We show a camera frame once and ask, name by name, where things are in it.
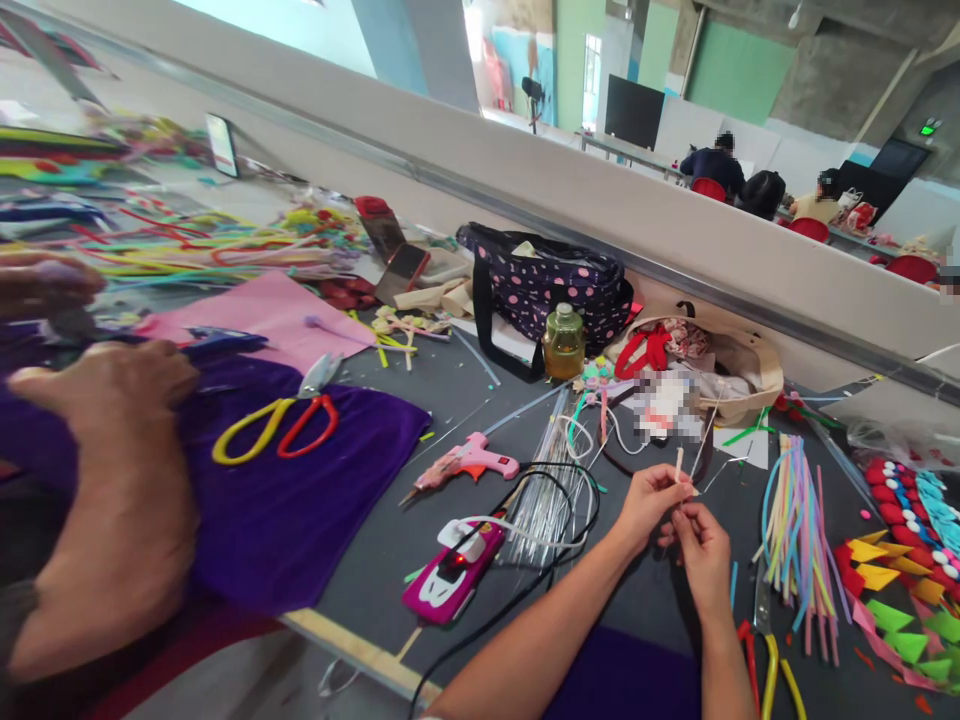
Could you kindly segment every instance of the green felt triangle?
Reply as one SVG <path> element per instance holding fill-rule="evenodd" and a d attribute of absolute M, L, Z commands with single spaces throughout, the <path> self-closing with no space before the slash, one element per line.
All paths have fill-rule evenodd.
<path fill-rule="evenodd" d="M 928 617 L 924 625 L 947 642 L 960 642 L 960 620 L 957 620 L 948 612 L 938 612 L 933 617 Z"/>
<path fill-rule="evenodd" d="M 877 627 L 884 632 L 898 632 L 914 621 L 913 615 L 907 615 L 905 612 L 900 612 L 896 608 L 884 605 L 877 600 L 868 602 L 867 610 L 876 619 Z"/>
<path fill-rule="evenodd" d="M 914 665 L 923 654 L 930 638 L 917 633 L 887 633 L 883 641 L 892 647 L 905 663 Z"/>
<path fill-rule="evenodd" d="M 917 670 L 922 672 L 928 678 L 937 683 L 945 683 L 950 677 L 950 668 L 953 666 L 953 660 L 931 660 L 930 662 L 917 663 Z"/>

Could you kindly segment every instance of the black bag strap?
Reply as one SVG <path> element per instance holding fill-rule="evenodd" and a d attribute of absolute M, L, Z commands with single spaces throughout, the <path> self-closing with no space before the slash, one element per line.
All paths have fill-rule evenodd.
<path fill-rule="evenodd" d="M 533 382 L 543 377 L 543 344 L 537 342 L 537 349 L 533 359 L 527 365 L 493 344 L 493 278 L 490 274 L 490 263 L 474 255 L 473 262 L 473 316 L 477 322 L 477 340 L 483 354 L 504 370 L 525 382 Z"/>

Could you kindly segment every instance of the yellow felt triangle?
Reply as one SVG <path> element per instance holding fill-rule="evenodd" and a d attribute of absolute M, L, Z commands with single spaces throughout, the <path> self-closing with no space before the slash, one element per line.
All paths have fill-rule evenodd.
<path fill-rule="evenodd" d="M 924 602 L 937 606 L 943 598 L 943 585 L 927 578 L 920 578 L 920 582 L 914 585 L 910 592 Z"/>
<path fill-rule="evenodd" d="M 896 543 L 877 543 L 877 547 L 886 550 L 887 557 L 901 557 L 913 550 L 911 545 L 897 545 Z"/>
<path fill-rule="evenodd" d="M 911 575 L 931 575 L 933 570 L 928 570 L 920 563 L 915 563 L 910 558 L 896 558 L 890 563 L 889 567 L 900 572 L 910 573 Z"/>
<path fill-rule="evenodd" d="M 874 592 L 883 590 L 900 574 L 898 570 L 881 568 L 876 565 L 859 565 L 857 567 L 857 573 L 859 573 L 860 577 L 864 580 L 863 586 L 867 590 L 873 590 Z"/>
<path fill-rule="evenodd" d="M 863 540 L 851 540 L 847 543 L 847 547 L 853 551 L 853 559 L 855 562 L 870 562 L 871 560 L 876 560 L 878 557 L 884 557 L 887 554 L 887 551 L 883 548 L 868 545 L 863 542 Z"/>
<path fill-rule="evenodd" d="M 887 534 L 886 530 L 878 530 L 875 533 L 870 533 L 869 535 L 864 535 L 863 537 L 857 538 L 860 542 L 865 542 L 867 545 L 876 545 L 877 541 Z"/>

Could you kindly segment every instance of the bundle of straws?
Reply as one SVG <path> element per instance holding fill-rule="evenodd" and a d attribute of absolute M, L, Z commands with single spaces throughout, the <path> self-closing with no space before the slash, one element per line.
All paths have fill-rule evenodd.
<path fill-rule="evenodd" d="M 776 491 L 771 502 L 775 474 Z M 753 561 L 757 562 L 761 555 L 765 556 L 765 581 L 782 595 L 784 604 L 797 608 L 792 629 L 796 633 L 805 624 L 804 652 L 807 655 L 812 652 L 812 628 L 816 624 L 824 661 L 830 661 L 832 651 L 833 662 L 839 665 L 837 606 L 828 570 L 831 565 L 837 594 L 848 619 L 849 610 L 840 575 L 827 544 L 820 467 L 817 467 L 817 482 L 814 484 L 800 437 L 780 436 L 780 457 L 767 483 L 761 532 L 761 546 Z"/>

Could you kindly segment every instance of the black screen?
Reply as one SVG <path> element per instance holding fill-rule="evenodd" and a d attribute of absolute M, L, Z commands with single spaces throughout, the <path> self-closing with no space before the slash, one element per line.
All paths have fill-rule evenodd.
<path fill-rule="evenodd" d="M 607 119 L 603 131 L 650 148 L 657 144 L 663 93 L 611 75 L 607 85 Z"/>

